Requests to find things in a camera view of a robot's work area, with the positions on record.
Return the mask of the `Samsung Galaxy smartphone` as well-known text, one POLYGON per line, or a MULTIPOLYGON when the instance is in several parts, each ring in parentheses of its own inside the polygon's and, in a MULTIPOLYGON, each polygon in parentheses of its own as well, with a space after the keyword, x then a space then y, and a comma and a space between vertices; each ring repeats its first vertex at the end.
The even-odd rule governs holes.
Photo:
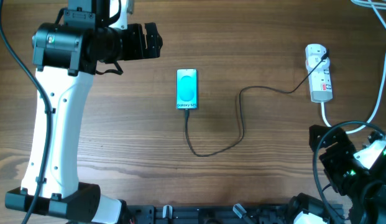
POLYGON ((177 70, 176 109, 198 108, 198 71, 194 68, 177 70))

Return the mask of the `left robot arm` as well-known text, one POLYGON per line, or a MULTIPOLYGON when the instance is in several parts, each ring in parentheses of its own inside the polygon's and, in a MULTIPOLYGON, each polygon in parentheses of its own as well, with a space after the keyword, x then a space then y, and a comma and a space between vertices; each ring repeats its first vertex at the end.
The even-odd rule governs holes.
POLYGON ((6 193, 6 208, 69 223, 135 222, 125 201, 80 182, 77 173, 81 120, 97 64, 121 75, 121 61, 160 56, 157 26, 128 23, 133 11, 133 1, 70 1, 33 35, 36 71, 28 76, 38 91, 34 137, 25 176, 6 193))

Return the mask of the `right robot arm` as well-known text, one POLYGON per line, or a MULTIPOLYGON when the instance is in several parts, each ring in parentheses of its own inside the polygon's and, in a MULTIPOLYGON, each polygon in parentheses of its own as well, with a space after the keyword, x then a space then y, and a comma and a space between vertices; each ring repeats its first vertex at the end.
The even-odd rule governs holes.
POLYGON ((290 200, 287 223, 386 223, 386 133, 374 124, 369 146, 357 151, 343 126, 312 125, 309 145, 313 151, 312 169, 320 198, 300 193, 290 200), (331 206, 319 181, 322 163, 329 186, 352 203, 347 218, 331 206))

